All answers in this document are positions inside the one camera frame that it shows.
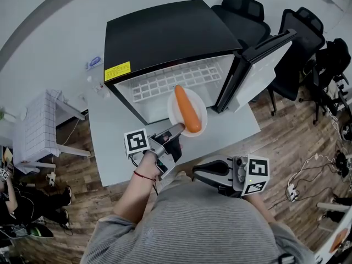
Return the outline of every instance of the gray striped shirt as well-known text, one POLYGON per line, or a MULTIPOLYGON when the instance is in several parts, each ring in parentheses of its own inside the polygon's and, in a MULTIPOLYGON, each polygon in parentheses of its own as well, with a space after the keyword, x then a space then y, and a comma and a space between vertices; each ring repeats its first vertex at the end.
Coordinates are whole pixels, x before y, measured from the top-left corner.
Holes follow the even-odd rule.
POLYGON ((99 220, 81 263, 260 264, 285 252, 314 263, 286 225, 269 225, 247 201, 197 182, 162 191, 138 225, 114 215, 99 220))

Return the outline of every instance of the fridge door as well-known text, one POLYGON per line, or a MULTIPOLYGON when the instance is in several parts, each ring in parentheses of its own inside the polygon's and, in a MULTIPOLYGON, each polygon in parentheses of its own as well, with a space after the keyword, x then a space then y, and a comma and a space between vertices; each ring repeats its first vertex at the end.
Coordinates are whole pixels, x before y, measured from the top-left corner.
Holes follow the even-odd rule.
POLYGON ((291 46, 294 30, 274 36, 255 48, 235 54, 234 73, 225 84, 214 106, 218 113, 226 108, 237 111, 263 91, 275 78, 274 68, 291 46))

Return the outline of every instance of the red string bracelet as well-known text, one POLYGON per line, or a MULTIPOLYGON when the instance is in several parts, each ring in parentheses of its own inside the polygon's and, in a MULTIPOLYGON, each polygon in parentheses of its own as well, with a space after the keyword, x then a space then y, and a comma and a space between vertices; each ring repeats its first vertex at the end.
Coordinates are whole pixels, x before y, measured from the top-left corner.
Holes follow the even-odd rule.
POLYGON ((136 174, 136 175, 139 176, 139 177, 142 177, 142 178, 145 178, 145 179, 148 179, 148 180, 152 180, 152 181, 154 181, 154 182, 156 181, 156 179, 152 179, 152 178, 149 178, 149 177, 145 177, 145 176, 143 176, 143 175, 137 173, 136 171, 133 171, 133 173, 136 174))

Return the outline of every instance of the black pants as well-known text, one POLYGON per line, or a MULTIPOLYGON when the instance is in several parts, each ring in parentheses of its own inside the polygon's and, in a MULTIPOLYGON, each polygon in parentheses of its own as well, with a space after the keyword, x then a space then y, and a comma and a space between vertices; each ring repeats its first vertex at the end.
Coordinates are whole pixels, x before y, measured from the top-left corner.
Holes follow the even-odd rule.
MULTIPOLYGON (((347 205, 351 206, 352 205, 352 198, 350 197, 335 197, 335 202, 337 204, 341 205, 347 205)), ((326 217, 330 218, 332 221, 339 223, 342 218, 344 217, 345 213, 344 212, 339 212, 339 211, 327 211, 326 212, 326 217)))
POLYGON ((33 212, 31 221, 37 220, 41 216, 59 224, 66 224, 67 219, 63 211, 59 209, 70 203, 70 196, 67 190, 62 194, 45 195, 38 190, 23 190, 21 196, 26 197, 33 203, 32 208, 28 208, 26 212, 33 212))

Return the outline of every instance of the white plate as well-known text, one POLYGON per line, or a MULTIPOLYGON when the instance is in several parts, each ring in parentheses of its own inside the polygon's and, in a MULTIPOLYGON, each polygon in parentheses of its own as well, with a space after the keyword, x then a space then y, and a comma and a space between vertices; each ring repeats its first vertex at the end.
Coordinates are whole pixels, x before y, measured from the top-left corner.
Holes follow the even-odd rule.
MULTIPOLYGON (((208 123, 207 109, 205 107, 204 102, 196 92, 187 88, 184 88, 184 90, 194 108, 194 111, 196 112, 199 120, 202 123, 202 129, 197 133, 191 133, 186 128, 185 130, 183 130, 181 134, 185 135, 186 137, 197 137, 200 134, 202 134, 203 131, 205 130, 205 127, 207 127, 207 123, 208 123)), ((169 119, 172 125, 175 125, 180 122, 183 124, 185 123, 183 120, 180 108, 178 107, 175 91, 171 93, 171 95, 169 96, 169 99, 167 100, 167 113, 169 115, 169 119)))

